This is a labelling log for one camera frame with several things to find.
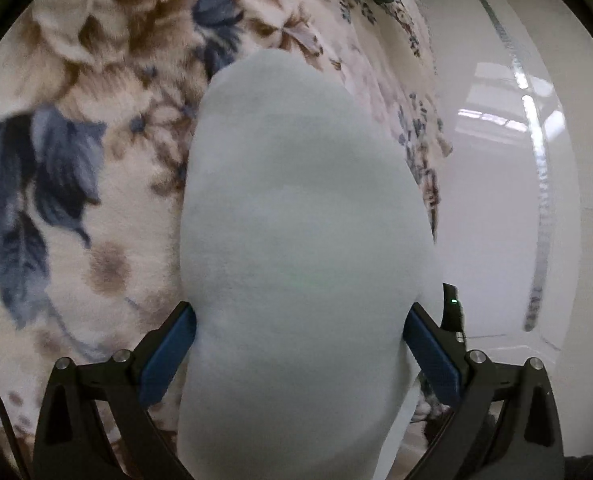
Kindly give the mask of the light green fleece pants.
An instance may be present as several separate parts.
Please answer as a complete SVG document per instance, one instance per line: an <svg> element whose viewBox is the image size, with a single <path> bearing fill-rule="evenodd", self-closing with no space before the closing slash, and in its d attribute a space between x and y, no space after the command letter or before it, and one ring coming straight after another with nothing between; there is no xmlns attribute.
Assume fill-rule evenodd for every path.
<svg viewBox="0 0 593 480"><path fill-rule="evenodd" d="M401 146L281 50L221 70L189 152L180 275L198 330L178 454L198 479L383 479L419 396L410 308L441 271Z"/></svg>

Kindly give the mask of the floral quilted bed cover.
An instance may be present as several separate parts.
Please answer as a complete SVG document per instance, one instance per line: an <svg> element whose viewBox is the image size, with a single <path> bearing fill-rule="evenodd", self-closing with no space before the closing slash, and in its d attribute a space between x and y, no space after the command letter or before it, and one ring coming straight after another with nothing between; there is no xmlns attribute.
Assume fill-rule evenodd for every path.
<svg viewBox="0 0 593 480"><path fill-rule="evenodd" d="M0 42L0 445L31 455L57 359L104 360L176 306L199 103L261 49L351 93L437 218L451 147L419 0L34 0Z"/></svg>

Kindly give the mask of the white bed headboard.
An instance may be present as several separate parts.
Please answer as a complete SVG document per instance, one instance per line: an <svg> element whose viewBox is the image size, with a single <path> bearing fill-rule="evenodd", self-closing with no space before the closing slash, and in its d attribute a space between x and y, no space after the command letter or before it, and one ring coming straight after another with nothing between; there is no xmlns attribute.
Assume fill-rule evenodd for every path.
<svg viewBox="0 0 593 480"><path fill-rule="evenodd" d="M564 0L420 0L451 147L437 250L464 339L500 381L543 373L517 446L512 400L476 447L488 478L563 455L593 479L593 37Z"/></svg>

